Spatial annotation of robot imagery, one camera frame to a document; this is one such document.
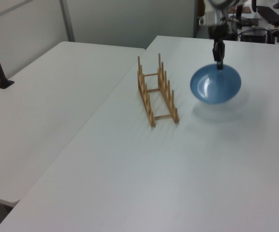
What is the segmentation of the dark robot gripper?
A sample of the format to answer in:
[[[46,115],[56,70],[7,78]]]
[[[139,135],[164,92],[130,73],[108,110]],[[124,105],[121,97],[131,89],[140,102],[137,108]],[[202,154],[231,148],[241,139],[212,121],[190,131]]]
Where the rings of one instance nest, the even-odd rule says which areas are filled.
[[[218,70],[222,70],[225,55],[225,44],[222,40],[225,39],[229,33],[228,16],[220,10],[207,12],[200,17],[199,26],[207,27],[209,38],[215,40],[212,49],[213,56],[214,60],[217,61]]]

